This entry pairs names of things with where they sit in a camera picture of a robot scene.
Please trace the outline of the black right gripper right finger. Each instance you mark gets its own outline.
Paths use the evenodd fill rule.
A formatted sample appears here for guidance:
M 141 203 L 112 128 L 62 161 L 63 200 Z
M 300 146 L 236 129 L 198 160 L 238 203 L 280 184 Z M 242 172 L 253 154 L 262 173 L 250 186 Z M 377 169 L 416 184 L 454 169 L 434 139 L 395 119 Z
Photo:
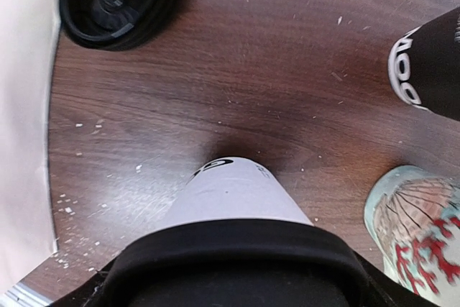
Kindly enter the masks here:
M 369 280 L 367 292 L 364 294 L 363 306 L 438 307 L 388 278 L 361 255 L 356 255 L 356 258 L 366 271 Z

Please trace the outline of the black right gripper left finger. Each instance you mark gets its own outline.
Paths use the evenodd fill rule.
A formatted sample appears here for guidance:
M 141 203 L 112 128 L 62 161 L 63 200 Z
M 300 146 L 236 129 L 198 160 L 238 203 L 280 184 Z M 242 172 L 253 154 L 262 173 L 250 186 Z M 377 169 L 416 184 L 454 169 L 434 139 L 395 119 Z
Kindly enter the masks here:
M 115 260 L 110 261 L 101 270 L 69 294 L 52 302 L 50 307 L 99 307 L 106 306 L 103 287 Z

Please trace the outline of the black plastic cup lid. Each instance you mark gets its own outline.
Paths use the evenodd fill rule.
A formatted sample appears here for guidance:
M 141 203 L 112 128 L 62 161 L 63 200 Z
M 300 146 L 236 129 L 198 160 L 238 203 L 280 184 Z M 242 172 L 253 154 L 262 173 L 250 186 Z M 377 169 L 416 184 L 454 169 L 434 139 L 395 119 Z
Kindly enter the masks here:
M 97 306 L 361 306 L 369 277 L 336 235 L 269 219 L 202 221 L 131 243 Z

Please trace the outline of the blue checkered paper bag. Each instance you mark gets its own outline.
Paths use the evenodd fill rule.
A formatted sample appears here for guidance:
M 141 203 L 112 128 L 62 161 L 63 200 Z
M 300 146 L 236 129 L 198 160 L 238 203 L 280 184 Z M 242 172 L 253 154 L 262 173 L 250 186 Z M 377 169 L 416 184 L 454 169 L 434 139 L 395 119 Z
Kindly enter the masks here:
M 57 250 L 47 133 L 58 0 L 1 0 L 1 292 Z

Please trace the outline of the white paper coffee cup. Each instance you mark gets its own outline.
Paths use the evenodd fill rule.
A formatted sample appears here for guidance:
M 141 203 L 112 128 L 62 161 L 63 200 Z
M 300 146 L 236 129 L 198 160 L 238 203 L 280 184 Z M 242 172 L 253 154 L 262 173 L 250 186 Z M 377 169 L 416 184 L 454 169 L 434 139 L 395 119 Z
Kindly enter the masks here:
M 242 157 L 223 157 L 194 173 L 157 228 L 222 219 L 313 224 L 263 165 Z

